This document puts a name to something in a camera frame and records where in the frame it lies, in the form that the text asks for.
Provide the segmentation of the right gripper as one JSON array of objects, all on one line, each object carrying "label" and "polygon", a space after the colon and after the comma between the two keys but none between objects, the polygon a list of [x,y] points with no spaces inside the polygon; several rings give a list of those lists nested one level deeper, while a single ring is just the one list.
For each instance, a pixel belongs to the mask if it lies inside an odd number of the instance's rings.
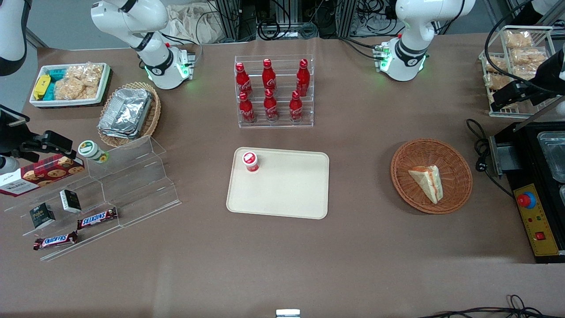
[{"label": "right gripper", "polygon": [[[35,137],[38,135],[30,132],[28,128],[2,128],[0,132],[0,154],[37,163],[40,155],[33,150],[23,150],[22,146],[26,142],[31,142],[32,146],[35,147],[37,145]],[[41,135],[41,145],[48,153],[73,154],[73,141],[51,130],[45,131]]]}]

